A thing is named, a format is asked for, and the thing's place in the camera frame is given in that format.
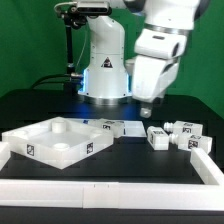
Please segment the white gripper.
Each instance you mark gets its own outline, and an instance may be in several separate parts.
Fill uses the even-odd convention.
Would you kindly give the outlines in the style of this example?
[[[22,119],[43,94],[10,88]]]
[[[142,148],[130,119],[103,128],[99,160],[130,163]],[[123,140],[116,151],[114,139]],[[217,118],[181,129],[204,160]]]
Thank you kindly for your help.
[[[150,118],[157,97],[162,98],[166,89],[175,81],[179,59],[157,59],[138,55],[132,75],[132,96],[141,103],[140,116]]]

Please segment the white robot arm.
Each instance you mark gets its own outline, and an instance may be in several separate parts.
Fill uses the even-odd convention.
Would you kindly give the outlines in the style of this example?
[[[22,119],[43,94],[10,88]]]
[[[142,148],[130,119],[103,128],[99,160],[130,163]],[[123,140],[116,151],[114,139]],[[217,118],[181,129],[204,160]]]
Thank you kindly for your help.
[[[123,60],[123,27],[107,16],[89,18],[90,64],[84,71],[84,93],[94,102],[112,101],[126,93],[142,102],[140,115],[151,116],[175,81],[180,57],[194,22],[211,0],[106,0],[112,8],[129,9],[145,17],[134,46],[136,57]]]

